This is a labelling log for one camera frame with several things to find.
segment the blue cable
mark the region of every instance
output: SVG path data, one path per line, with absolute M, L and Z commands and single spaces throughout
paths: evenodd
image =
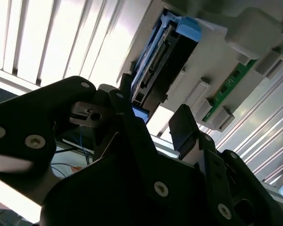
M 72 137 L 73 140 L 75 140 L 75 142 L 76 142 L 79 146 L 81 146 L 82 151 L 84 152 L 84 155 L 85 155 L 85 157 L 86 157 L 87 165 L 89 165 L 89 164 L 90 164 L 90 162 L 89 162 L 89 156 L 88 156 L 87 152 L 85 151 L 85 149 L 84 149 L 84 147 L 83 147 L 83 143 L 82 143 L 82 131 L 81 131 L 81 128 L 80 128 L 80 140 L 77 140 L 73 135 L 71 135 L 71 137 Z

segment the black plastic component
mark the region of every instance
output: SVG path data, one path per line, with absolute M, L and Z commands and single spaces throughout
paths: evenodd
M 0 180 L 14 189 L 21 187 L 23 194 L 32 200 L 39 198 L 30 193 L 33 190 L 47 195 L 41 202 L 40 226 L 149 223 L 283 226 L 280 207 L 245 163 L 239 157 L 231 157 L 233 153 L 230 151 L 218 153 L 214 141 L 199 132 L 186 105 L 182 105 L 175 113 L 176 117 L 183 118 L 178 118 L 178 121 L 176 117 L 172 118 L 170 128 L 177 135 L 175 142 L 178 149 L 186 150 L 183 147 L 187 142 L 190 145 L 197 144 L 192 151 L 200 153 L 200 157 L 193 166 L 158 154 L 145 123 L 135 117 L 130 101 L 120 90 L 111 89 L 106 92 L 108 96 L 95 95 L 92 84 L 86 88 L 81 86 L 81 82 L 90 84 L 83 78 L 73 77 L 55 83 L 49 89 L 41 88 L 0 104 L 1 111 L 16 109 L 16 104 L 19 109 L 19 113 L 15 111 L 14 115 L 9 114 L 6 122 L 7 113 L 0 111 L 3 116 L 0 117 L 0 125 L 7 132 L 7 138 L 2 138 L 5 144 L 0 141 L 2 169 L 14 166 L 14 169 L 21 169 L 26 175 L 30 173 L 30 176 L 34 176 L 20 180 L 17 172 L 7 171 L 0 173 Z M 95 153 L 98 160 L 48 187 L 44 169 L 49 172 L 56 149 L 53 125 L 64 131 L 70 129 L 68 121 L 71 107 L 81 101 L 98 103 L 101 107 L 110 106 L 109 110 L 113 112 L 113 116 L 96 131 L 101 137 L 95 150 L 99 151 Z M 28 151 L 20 145 L 23 138 L 31 133 L 42 135 L 48 141 L 40 149 L 41 154 L 37 150 Z M 18 160 L 29 161 L 33 168 L 27 168 Z M 163 190 L 157 190 L 157 182 L 164 184 Z M 244 199 L 253 206 L 253 218 L 245 218 L 239 206 Z M 224 207 L 230 212 L 226 217 Z
M 170 134 L 174 150 L 180 153 L 183 159 L 195 146 L 199 136 L 199 128 L 187 105 L 181 105 L 169 121 Z

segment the green circuit board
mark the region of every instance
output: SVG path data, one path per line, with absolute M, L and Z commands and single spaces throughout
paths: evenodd
M 230 76 L 224 81 L 220 86 L 220 89 L 215 93 L 215 95 L 209 100 L 212 109 L 203 118 L 203 121 L 207 121 L 209 117 L 215 112 L 215 110 L 220 106 L 222 101 L 231 93 L 235 86 L 241 81 L 241 79 L 247 74 L 247 72 L 255 64 L 256 60 L 250 60 L 249 63 L 244 66 L 238 63 L 235 69 L 231 72 Z

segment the blue plastic tab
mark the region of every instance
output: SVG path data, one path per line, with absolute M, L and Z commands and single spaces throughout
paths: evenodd
M 201 39 L 201 28 L 198 25 L 197 21 L 190 18 L 190 17 L 179 17 L 178 19 L 178 25 L 176 32 L 192 39 L 196 42 L 199 42 Z
M 132 109 L 136 117 L 142 118 L 145 123 L 148 122 L 149 114 L 146 111 L 143 111 L 135 106 L 133 106 Z

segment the white ceiling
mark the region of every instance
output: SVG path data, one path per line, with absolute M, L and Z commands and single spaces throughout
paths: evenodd
M 80 75 L 116 85 L 150 0 L 0 0 L 0 88 Z

